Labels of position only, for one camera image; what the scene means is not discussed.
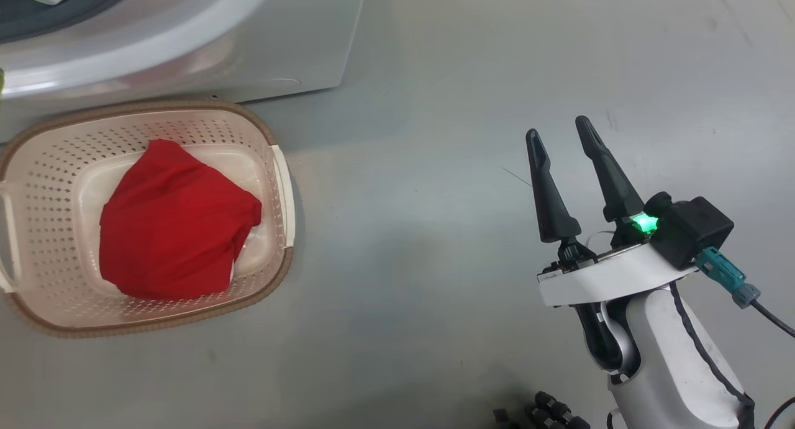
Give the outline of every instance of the washing machine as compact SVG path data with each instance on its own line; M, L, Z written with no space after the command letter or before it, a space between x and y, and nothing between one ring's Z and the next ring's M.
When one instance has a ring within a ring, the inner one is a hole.
M105 104L338 86L361 2L0 0L0 142Z

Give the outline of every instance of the gray floor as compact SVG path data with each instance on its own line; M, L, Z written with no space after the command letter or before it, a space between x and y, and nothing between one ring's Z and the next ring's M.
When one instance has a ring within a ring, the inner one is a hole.
M574 117L643 197L703 194L724 246L795 322L795 0L366 0L343 86L253 106L287 154L298 247L247 310L60 341L0 307L0 427L489 427L543 389L614 406L573 311L546 308L523 135L584 234L609 228ZM596 242L605 245L607 242ZM761 426L795 343L693 276L683 294Z

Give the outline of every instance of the white mounting plate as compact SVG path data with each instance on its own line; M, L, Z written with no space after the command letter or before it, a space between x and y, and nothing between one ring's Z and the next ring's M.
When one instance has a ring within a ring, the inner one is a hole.
M651 245L640 245L570 273L539 274L538 285L544 304L590 304L649 291L698 268L676 270Z

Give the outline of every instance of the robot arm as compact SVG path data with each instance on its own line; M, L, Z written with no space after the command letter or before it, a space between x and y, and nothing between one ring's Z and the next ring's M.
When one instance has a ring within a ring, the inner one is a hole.
M538 275L545 304L576 310L588 351L607 372L608 389L630 429L747 424L747 403L727 392L730 387L743 397L737 377L682 304L674 284L697 270L697 251L719 248L733 223L704 198L672 205L670 197L665 202L667 195L656 195L647 211L661 217L659 229L649 226L654 219L642 214L644 203L590 120L577 117L576 127L599 178L605 219L616 224L616 233L612 250L600 255L577 242L579 223L557 191L540 135L530 130L527 147L540 239L560 242L558 260ZM685 228L693 220L695 232ZM688 329L708 347L713 366L699 353ZM712 367L728 385L716 378Z

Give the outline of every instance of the basket rim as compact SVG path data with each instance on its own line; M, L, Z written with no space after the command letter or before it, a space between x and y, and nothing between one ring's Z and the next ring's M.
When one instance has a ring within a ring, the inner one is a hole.
M31 138L45 132L52 131L58 127L67 127L87 121L102 120L122 115L131 115L146 112L178 112L178 111L226 111L240 115L249 120L262 133L269 146L276 145L276 139L265 122L255 113L250 112L246 107L226 101L148 101L131 104L119 104L118 106L100 107L84 112L77 112L53 120L48 120L40 124L28 127L25 131L12 138L3 149L0 155L0 182L6 180L9 163L14 154ZM227 302L226 304L215 305L215 307L204 310L195 310L182 315L168 318L158 318L150 321L131 322L118 325L105 325L105 327L62 327L55 325L32 312L25 304L22 296L16 292L7 293L6 303L23 322L30 325L34 330L46 335L56 336L57 338L102 338L103 336L133 335L133 333L144 333L147 331L164 330L166 328L178 327L193 322L199 322L208 318L226 315L236 310L249 307L260 302L269 296L287 276L290 265L293 262L293 247L284 248L281 257L281 264L276 271L273 279L264 285L259 291L250 296Z

